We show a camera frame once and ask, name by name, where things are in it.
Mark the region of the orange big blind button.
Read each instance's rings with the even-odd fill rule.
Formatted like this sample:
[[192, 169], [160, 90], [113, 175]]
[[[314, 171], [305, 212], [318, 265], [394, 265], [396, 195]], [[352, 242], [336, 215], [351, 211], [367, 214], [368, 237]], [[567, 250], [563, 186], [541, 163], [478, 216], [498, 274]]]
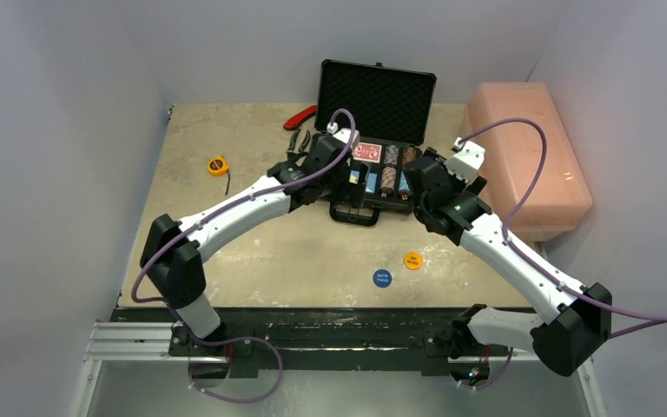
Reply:
[[403, 258], [404, 266], [410, 270], [417, 270], [423, 266], [423, 257], [417, 252], [409, 252]]

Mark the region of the black poker set case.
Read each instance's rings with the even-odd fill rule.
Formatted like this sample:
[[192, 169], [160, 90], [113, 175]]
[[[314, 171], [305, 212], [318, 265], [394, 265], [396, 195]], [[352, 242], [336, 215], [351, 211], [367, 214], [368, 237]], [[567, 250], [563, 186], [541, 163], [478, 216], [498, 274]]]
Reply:
[[[360, 208], [352, 208], [349, 202], [349, 174], [343, 184], [326, 196], [329, 215], [337, 222], [371, 227], [380, 214], [393, 212], [409, 215], [413, 211], [413, 193], [409, 201], [402, 201], [398, 192], [403, 149], [415, 147], [421, 156], [421, 145], [425, 141], [426, 126], [432, 105], [437, 77], [430, 72], [394, 69], [381, 63], [347, 63], [327, 59], [322, 62], [314, 126], [325, 130], [337, 109], [346, 109], [354, 117], [360, 142], [382, 146], [380, 163], [359, 162], [362, 167], [364, 198]], [[397, 175], [393, 194], [380, 196], [380, 177], [386, 147], [399, 148]], [[365, 192], [367, 174], [378, 174], [377, 190]]]

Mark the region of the blue small blind button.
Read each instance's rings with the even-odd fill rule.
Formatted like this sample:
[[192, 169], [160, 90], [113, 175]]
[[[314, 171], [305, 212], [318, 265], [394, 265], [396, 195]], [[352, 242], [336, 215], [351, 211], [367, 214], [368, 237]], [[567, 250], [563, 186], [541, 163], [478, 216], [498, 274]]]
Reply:
[[392, 274], [385, 269], [378, 269], [373, 273], [373, 283], [378, 288], [387, 288], [393, 282]]

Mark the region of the brown poker chip stack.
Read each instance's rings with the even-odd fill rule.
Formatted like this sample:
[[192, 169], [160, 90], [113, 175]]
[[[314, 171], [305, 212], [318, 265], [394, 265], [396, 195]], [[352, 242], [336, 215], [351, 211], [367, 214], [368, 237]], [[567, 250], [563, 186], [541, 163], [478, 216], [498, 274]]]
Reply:
[[415, 147], [408, 147], [403, 149], [401, 166], [405, 167], [409, 162], [414, 161], [418, 156], [419, 150]]

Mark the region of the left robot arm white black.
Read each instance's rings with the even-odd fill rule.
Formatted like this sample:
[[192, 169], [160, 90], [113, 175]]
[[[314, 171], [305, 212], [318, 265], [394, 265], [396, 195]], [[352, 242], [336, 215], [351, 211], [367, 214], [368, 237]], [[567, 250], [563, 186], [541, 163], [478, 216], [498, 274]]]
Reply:
[[205, 262], [252, 228], [316, 202], [333, 175], [347, 173], [359, 139], [350, 129], [322, 135], [301, 165], [279, 162], [212, 208], [179, 220], [161, 215], [151, 223], [140, 276], [151, 280], [189, 327], [190, 343], [201, 354], [216, 354], [224, 343], [221, 318], [205, 295]]

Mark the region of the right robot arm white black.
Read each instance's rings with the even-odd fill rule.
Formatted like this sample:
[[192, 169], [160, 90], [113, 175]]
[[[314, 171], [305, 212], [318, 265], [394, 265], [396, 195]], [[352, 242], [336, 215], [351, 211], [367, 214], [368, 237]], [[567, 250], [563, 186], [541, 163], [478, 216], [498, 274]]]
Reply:
[[486, 185], [477, 176], [483, 152], [444, 158], [429, 149], [407, 163], [415, 218], [496, 271], [530, 304], [531, 313], [476, 307], [452, 331], [455, 347], [472, 354], [484, 345], [534, 353], [555, 374], [568, 377], [609, 339], [613, 298], [552, 266], [509, 231], [479, 198]]

